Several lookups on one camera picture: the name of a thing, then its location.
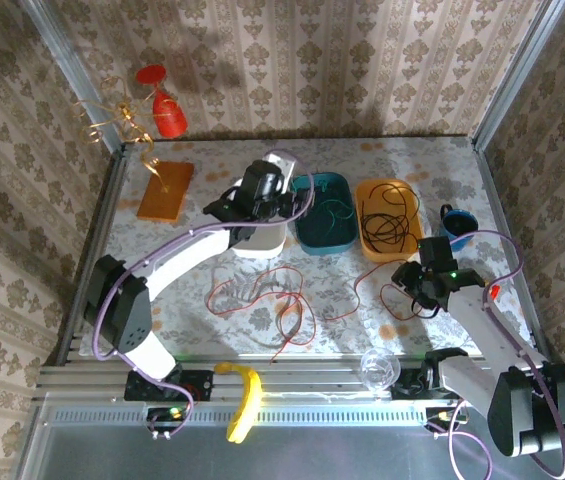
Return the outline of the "orange plastic tray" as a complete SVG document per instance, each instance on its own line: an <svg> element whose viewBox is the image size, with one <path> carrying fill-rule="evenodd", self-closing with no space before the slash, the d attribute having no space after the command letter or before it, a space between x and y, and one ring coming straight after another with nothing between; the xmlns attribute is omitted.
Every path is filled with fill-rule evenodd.
<svg viewBox="0 0 565 480"><path fill-rule="evenodd" d="M363 254L372 262L409 260L423 237L421 202L411 186L398 179L367 179L354 192Z"/></svg>

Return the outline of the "floral patterned tablecloth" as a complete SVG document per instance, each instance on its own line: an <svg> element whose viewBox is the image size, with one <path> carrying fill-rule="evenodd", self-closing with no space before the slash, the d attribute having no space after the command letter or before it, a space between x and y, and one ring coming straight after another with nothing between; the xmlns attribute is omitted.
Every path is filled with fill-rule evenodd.
<svg viewBox="0 0 565 480"><path fill-rule="evenodd" d="M396 178L418 195L426 234L439 225L439 210L451 204L476 216L481 229L458 255L488 279L508 273L512 260L498 238L490 202L479 170L472 171L470 147L464 139L451 144L431 141L404 144L358 139L338 146L290 147L313 172L344 176L351 189L367 179ZM175 224L141 220L136 213L148 184L149 171L139 151L132 155L115 210L106 252L127 262L177 237L194 225L202 208L217 199L255 159L288 147L256 147L255 158L238 166L237 158L217 158L211 149L193 150L193 143L163 142L158 158L194 165L180 219ZM422 355L437 348L477 347L462 326L446 313L413 316L410 300L390 286L392 265L368 260L359 243L342 254L305 253L293 230L272 259L243 259L226 252L205 261L166 288L153 302L154 330L177 357L192 355L361 354L374 345L399 354Z"/></svg>

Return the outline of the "teal plastic tray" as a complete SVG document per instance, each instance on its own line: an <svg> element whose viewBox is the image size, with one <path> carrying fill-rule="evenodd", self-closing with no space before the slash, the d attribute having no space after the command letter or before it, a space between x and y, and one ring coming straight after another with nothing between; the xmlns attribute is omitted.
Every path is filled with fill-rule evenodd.
<svg viewBox="0 0 565 480"><path fill-rule="evenodd" d="M314 256L346 252L358 236L349 184L344 176L335 172L315 173L313 180L313 206L295 221L300 247Z"/></svg>

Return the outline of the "white plastic tray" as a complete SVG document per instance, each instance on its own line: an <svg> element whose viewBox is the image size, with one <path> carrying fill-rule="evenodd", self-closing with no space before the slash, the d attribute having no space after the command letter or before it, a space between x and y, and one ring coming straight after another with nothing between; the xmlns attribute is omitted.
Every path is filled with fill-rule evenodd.
<svg viewBox="0 0 565 480"><path fill-rule="evenodd" d="M285 177L282 192L288 192L289 179ZM280 216L274 217L272 220L264 223L277 222L285 220ZM244 258L252 259L271 259L279 255L286 235L286 225L276 225L273 227L258 226L255 233L251 234L248 238L243 239L237 243L233 250L235 253Z"/></svg>

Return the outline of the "blue cup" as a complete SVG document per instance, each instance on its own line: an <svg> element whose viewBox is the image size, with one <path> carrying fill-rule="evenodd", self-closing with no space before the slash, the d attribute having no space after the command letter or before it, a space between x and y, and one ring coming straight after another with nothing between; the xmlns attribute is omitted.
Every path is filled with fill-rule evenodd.
<svg viewBox="0 0 565 480"><path fill-rule="evenodd" d="M477 219L468 211L456 209L450 204L443 204L439 211L440 225L438 233L450 239L477 231Z"/></svg>

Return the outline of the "clear drinking glass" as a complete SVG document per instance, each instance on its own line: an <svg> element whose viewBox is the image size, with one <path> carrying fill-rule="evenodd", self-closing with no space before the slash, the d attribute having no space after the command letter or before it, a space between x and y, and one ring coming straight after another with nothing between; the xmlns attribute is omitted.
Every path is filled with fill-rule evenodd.
<svg viewBox="0 0 565 480"><path fill-rule="evenodd" d="M381 394L389 389L397 382L400 374L398 357L386 348L371 348L360 360L361 381L373 394Z"/></svg>

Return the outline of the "orange wooden board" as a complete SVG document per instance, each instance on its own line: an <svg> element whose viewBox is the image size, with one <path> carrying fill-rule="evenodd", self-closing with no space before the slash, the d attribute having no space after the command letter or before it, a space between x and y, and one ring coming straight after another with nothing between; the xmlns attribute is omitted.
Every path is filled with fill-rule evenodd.
<svg viewBox="0 0 565 480"><path fill-rule="evenodd" d="M161 162L152 174L137 211L143 220L176 222L194 173L189 162Z"/></svg>

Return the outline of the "small black controller box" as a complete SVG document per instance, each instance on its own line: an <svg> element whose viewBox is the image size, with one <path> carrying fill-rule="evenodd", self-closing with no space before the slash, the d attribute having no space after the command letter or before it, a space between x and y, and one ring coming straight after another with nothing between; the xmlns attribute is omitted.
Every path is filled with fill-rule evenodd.
<svg viewBox="0 0 565 480"><path fill-rule="evenodd" d="M453 408L426 408L424 427L436 434L445 434L448 432L451 424L451 417L454 412ZM466 425L469 420L468 411L461 409L454 422L453 429L456 430L460 425Z"/></svg>
<svg viewBox="0 0 565 480"><path fill-rule="evenodd" d="M184 406L149 408L146 415L147 429L154 440L170 440L187 420L189 408Z"/></svg>

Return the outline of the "red wine glass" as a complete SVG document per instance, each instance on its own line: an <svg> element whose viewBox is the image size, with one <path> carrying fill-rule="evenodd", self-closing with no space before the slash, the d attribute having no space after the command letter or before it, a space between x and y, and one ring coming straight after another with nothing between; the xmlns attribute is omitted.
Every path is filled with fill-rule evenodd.
<svg viewBox="0 0 565 480"><path fill-rule="evenodd" d="M136 73L136 81L150 86L152 92L152 117L159 134L168 139L184 135L188 130L188 121L177 101L162 87L166 79L166 68L161 64L152 64L141 68Z"/></svg>

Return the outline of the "grey metal panel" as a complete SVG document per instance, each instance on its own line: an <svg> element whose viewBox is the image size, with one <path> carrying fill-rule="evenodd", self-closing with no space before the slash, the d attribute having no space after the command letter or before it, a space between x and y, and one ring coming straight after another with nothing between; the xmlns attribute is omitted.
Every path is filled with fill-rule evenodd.
<svg viewBox="0 0 565 480"><path fill-rule="evenodd" d="M551 480L561 464L558 452L503 456L472 410L452 437L432 433L425 409L268 406L234 444L232 406L199 406L170 440L152 438L144 407L45 406L12 480Z"/></svg>

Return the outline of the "yellow banana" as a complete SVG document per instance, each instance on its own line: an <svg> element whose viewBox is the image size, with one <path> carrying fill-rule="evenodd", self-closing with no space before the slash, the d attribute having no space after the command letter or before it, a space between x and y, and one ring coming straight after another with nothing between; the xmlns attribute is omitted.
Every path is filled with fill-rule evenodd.
<svg viewBox="0 0 565 480"><path fill-rule="evenodd" d="M221 362L214 366L219 375L236 373L243 381L243 395L240 406L229 421L226 439L230 443L241 444L255 425L261 408L263 396L259 374L251 367Z"/></svg>

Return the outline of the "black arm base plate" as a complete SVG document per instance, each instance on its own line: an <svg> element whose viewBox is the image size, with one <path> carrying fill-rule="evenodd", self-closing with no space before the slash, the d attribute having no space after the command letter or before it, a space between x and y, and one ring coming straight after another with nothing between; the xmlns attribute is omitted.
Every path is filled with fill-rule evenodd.
<svg viewBox="0 0 565 480"><path fill-rule="evenodd" d="M186 389L195 401L209 401L213 389L211 370L176 370L166 377L165 382ZM186 397L172 389L156 386L137 372L127 376L124 399L144 402L185 402Z"/></svg>
<svg viewBox="0 0 565 480"><path fill-rule="evenodd" d="M416 370L402 371L397 381L390 387L395 400L458 400L456 393L431 386L425 376Z"/></svg>

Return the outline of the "aluminium extrusion frame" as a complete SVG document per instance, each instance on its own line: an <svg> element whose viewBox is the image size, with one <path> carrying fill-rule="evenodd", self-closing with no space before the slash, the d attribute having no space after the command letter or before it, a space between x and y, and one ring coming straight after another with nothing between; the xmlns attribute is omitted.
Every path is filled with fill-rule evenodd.
<svg viewBox="0 0 565 480"><path fill-rule="evenodd" d="M59 17L53 5L46 4L43 0L20 0L26 13L31 17L36 29L47 43L54 58L57 57L60 68L65 75L68 75L68 82L71 88L78 94L86 94L87 99L99 98L101 96L96 92L93 82L87 78L86 67L77 58L77 47L70 45L70 41L59 26ZM45 366L42 368L38 385L34 394L34 402L40 405L42 402L49 404L68 404L71 402L87 402L90 400L78 400L78 397L84 398L109 398L112 404L121 404L123 383L126 381L128 365L122 360L113 360L110 357L108 361L98 361L93 356L80 356L78 350L72 350L73 346L79 347L82 340L82 334L76 333L76 329L83 326L83 307L86 305L86 288L95 261L104 250L106 250L108 239L111 235L111 228L115 220L115 210L117 202L123 190L123 184L127 179L126 172L130 168L132 155L136 154L139 147L131 147L130 143L123 143L117 133L112 128L105 129L105 145L107 148L113 148L110 161L108 177L102 190L102 197L98 200L99 204L93 217L93 225L91 228L90 240L87 241L85 247L85 260L82 273L79 274L79 282L77 293L68 317L66 330L62 334L59 344L57 362L58 365ZM442 144L446 141L451 144L461 137L457 136L407 136L379 139L380 143L389 143L391 145L404 144L406 147L415 148L416 143L431 141L433 143ZM501 201L497 198L497 192L492 173L489 169L486 156L483 151L476 150L470 140L464 138L464 150L471 150L473 165L472 171L478 171L481 175L481 181L485 188L492 216L495 224L502 230L506 230L508 234L508 226L504 219L504 213ZM264 152L264 147L275 147L281 145L288 147L307 147L311 145L320 146L329 144L338 146L344 143L354 143L358 139L241 139L229 138L220 139L219 141L211 140L193 140L193 150L197 152L200 148L211 149L211 153L217 154L220 159L237 158L238 147L246 148L246 153L241 153L241 160L238 166L245 166L246 159L255 158L255 148ZM541 327L536 315L535 307L531 306L530 293L524 284L526 280L515 280L514 285L521 302L522 311L528 315L528 328L533 330L535 339L543 344L541 350L545 353L548 351L548 344L542 337ZM222 360L222 355L192 355L184 358L185 367L189 368L211 368L217 360ZM368 397L368 393L350 393L353 387L361 387L361 380L355 375L356 361L360 360L361 354L289 354L279 358L273 363L269 363L269 357L265 354L249 354L249 355L230 355L225 358L229 361L236 361L248 367L253 367L263 379L265 398L323 398L326 400L315 400L319 402L346 402L356 401L350 400L354 398ZM216 397L213 402L237 402L238 380L218 380L219 384L215 387Z"/></svg>

